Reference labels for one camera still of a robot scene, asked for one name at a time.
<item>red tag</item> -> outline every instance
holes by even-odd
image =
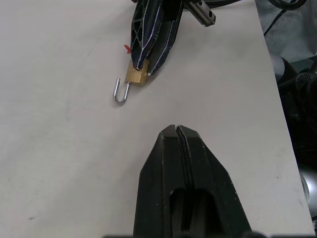
[[[128,47],[127,45],[124,45],[124,47],[127,49],[127,54],[131,53],[130,47]]]

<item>black cable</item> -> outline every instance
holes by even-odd
[[[282,0],[268,0],[275,7],[282,10],[296,10],[299,9],[307,0],[297,0],[296,2],[285,2]]]
[[[267,28],[267,30],[264,32],[264,36],[268,33],[268,31],[272,28],[272,26],[277,22],[277,20],[286,12],[287,10],[282,10],[272,21],[270,26]]]

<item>white table surface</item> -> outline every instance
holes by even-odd
[[[199,132],[252,229],[313,234],[253,0],[185,12],[155,80],[124,79],[129,0],[0,0],[0,237],[132,234],[139,172],[161,130]]]

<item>brass padlock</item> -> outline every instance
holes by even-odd
[[[114,90],[113,90],[113,98],[116,102],[120,104],[124,104],[126,102],[128,93],[129,93],[130,84],[134,84],[134,85],[145,84],[145,81],[148,76],[149,63],[150,63],[149,60],[146,59],[143,63],[142,69],[137,70],[133,67],[132,61],[130,61],[127,74],[125,76],[125,81],[124,81],[126,83],[126,87],[125,87],[123,99],[121,101],[118,100],[118,90],[120,85],[120,79],[117,78],[115,82]]]
[[[141,70],[137,70],[133,67],[132,61],[129,63],[127,74],[125,76],[126,83],[132,83],[135,85],[145,84],[149,68],[149,60],[145,60]]]

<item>black robotic claw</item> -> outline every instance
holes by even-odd
[[[198,133],[164,129],[140,173],[134,237],[241,237],[250,230],[229,174]]]
[[[163,65],[172,48],[183,11],[182,0],[138,0],[131,26],[131,58],[141,69],[150,61],[148,75]]]

